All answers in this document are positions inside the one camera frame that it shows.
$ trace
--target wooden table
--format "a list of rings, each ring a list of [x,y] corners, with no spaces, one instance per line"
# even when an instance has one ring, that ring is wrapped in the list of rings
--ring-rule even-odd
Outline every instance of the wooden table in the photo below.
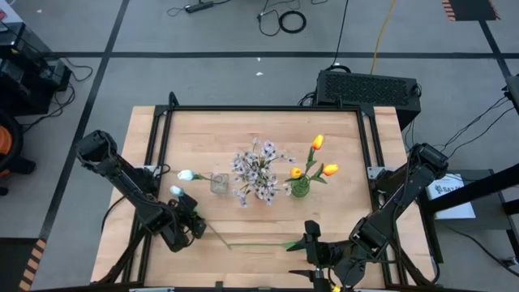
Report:
[[[133,109],[122,150],[122,156],[132,165],[144,163],[153,110],[153,107]],[[375,114],[385,164],[404,164],[405,149],[395,109],[376,108]],[[367,132],[371,159],[376,165],[371,134]],[[251,197],[249,208],[240,208],[230,189],[227,195],[214,195],[209,191],[207,181],[177,179],[178,171],[184,169],[206,176],[230,173],[233,153],[250,148],[254,137],[271,140],[278,149],[296,157],[296,166],[304,168],[308,149],[318,134],[325,138],[315,159],[319,163],[337,163],[340,169],[326,178],[326,185],[313,182],[310,194],[304,199],[280,194],[275,197],[273,206],[268,207]],[[157,141],[154,161],[157,161],[159,144]],[[305,220],[320,223],[321,241],[345,240],[358,220],[371,211],[355,113],[174,112],[165,163],[171,166],[171,172],[163,176],[159,199],[170,199],[169,186],[172,184],[184,188],[198,200],[201,215],[228,243],[296,241],[302,237]],[[281,181],[289,177],[291,167],[278,162],[273,169]],[[120,196],[114,190],[111,203]],[[127,246],[133,214],[133,206],[125,200],[109,215],[92,273],[93,281],[109,271]],[[434,272],[416,204],[399,218],[398,229],[402,248],[424,276],[432,279]],[[134,279],[139,258],[140,251],[135,254]],[[306,262],[304,251],[286,252],[282,247],[233,247],[229,250],[207,228],[202,239],[195,240],[192,246],[178,253],[169,251],[160,236],[154,237],[145,285],[214,287],[216,281],[223,281],[225,287],[311,287],[305,277],[287,273],[291,269],[308,268],[312,267]],[[397,282],[396,272],[392,273],[392,279]],[[366,276],[357,287],[383,288],[380,264],[368,264]]]

